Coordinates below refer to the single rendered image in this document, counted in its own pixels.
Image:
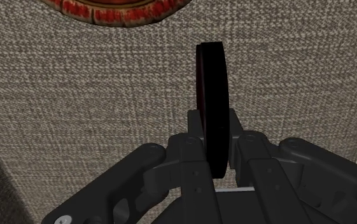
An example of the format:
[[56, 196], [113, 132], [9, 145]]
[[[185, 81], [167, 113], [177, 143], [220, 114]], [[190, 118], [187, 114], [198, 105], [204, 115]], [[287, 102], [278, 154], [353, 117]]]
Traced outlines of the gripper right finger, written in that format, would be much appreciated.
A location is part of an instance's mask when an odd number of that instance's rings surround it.
[[278, 145], [229, 110], [229, 164], [253, 186], [266, 224], [357, 224], [357, 164], [304, 139]]

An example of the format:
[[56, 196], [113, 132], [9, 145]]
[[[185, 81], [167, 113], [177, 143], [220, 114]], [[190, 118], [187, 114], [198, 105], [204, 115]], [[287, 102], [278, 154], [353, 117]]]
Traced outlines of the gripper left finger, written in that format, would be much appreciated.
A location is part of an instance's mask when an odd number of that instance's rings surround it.
[[168, 215], [174, 223], [222, 224], [197, 110], [188, 112], [188, 132], [171, 136], [166, 148], [141, 145], [49, 212], [41, 224], [137, 224], [177, 187], [181, 203]]

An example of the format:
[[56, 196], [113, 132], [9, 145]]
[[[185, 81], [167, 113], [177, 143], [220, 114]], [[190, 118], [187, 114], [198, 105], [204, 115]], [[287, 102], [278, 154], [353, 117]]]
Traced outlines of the black disc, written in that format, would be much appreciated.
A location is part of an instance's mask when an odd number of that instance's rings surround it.
[[226, 173], [230, 146], [228, 77], [221, 42], [196, 46], [196, 98], [211, 174], [221, 179]]

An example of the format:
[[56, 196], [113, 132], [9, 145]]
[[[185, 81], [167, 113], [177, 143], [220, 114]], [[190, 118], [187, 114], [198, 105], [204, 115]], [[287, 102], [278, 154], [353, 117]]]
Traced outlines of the grey woven fabric sofa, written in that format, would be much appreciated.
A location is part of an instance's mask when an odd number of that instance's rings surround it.
[[0, 224], [40, 224], [138, 146], [184, 132], [195, 48], [211, 41], [245, 129], [357, 159], [357, 0], [192, 0], [129, 29], [0, 0]]

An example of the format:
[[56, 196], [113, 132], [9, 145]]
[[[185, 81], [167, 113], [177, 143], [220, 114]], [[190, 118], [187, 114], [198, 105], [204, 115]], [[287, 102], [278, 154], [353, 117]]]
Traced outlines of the red round wooden object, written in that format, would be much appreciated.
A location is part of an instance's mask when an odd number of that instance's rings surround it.
[[88, 24], [140, 27], [173, 15], [192, 0], [40, 0], [53, 10]]

